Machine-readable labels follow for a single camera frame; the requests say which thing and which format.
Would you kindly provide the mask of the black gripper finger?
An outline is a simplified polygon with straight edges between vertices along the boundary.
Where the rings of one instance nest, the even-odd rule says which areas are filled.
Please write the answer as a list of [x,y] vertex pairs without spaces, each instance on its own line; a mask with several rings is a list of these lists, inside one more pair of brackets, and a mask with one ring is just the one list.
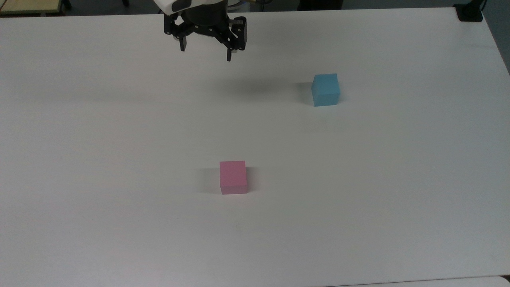
[[216,26],[216,38],[227,48],[227,61],[234,51],[244,51],[247,44],[247,18],[227,19]]
[[165,14],[163,16],[164,33],[173,36],[180,43],[180,50],[186,50],[186,23],[176,24],[179,14]]

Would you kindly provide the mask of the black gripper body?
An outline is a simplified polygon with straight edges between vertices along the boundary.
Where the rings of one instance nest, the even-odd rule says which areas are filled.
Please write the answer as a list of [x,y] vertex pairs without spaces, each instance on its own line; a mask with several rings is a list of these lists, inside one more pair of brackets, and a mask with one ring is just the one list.
[[175,5],[175,13],[186,23],[185,34],[215,36],[216,26],[228,18],[228,5]]

